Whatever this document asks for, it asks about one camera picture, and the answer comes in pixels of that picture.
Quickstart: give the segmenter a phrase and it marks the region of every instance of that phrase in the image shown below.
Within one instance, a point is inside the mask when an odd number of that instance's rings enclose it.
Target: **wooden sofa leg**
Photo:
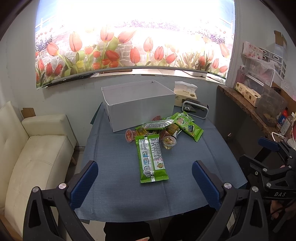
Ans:
[[[77,165],[77,161],[74,159],[74,157],[71,157],[70,163],[72,163],[74,166]]]

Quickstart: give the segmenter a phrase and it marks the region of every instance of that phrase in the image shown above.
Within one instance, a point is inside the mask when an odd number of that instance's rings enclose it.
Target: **cardboard box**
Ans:
[[[139,126],[155,116],[171,116],[175,93],[155,80],[102,87],[104,107],[113,132]]]
[[[248,102],[250,102],[252,106],[258,106],[261,95],[255,90],[250,89],[242,83],[236,83],[235,90],[238,91]]]
[[[285,61],[288,59],[287,55],[287,41],[284,35],[279,31],[274,31],[275,42],[267,47],[270,52],[282,57]]]
[[[175,90],[175,89],[174,89],[174,92],[176,93],[175,106],[182,107],[183,102],[188,98],[197,100],[197,96],[195,93],[191,93],[185,90]]]

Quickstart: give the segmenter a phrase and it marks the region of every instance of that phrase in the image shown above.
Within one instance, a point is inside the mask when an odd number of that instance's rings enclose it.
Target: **plastic cup lid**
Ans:
[[[165,136],[163,138],[163,144],[166,146],[174,146],[176,145],[177,140],[174,137],[171,136]]]

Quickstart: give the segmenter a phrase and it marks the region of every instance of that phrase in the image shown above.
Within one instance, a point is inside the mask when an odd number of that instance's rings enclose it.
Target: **sofa cushion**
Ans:
[[[10,176],[29,136],[11,102],[0,109],[0,214],[4,211]]]
[[[21,236],[32,188],[52,189],[64,182],[73,151],[67,136],[32,136],[27,141],[13,169],[4,210]]]

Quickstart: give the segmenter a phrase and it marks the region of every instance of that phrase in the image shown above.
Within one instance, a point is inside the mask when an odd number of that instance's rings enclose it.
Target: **blue tablecloth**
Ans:
[[[247,181],[215,126],[194,118],[204,133],[198,142],[181,132],[171,150],[161,147],[169,180],[140,183],[135,141],[125,140],[125,130],[112,132],[103,105],[99,108],[84,151],[83,168],[95,160],[99,174],[81,208],[80,219],[105,222],[147,221],[184,213],[207,204],[195,182],[191,166],[202,160],[223,182],[236,188]]]

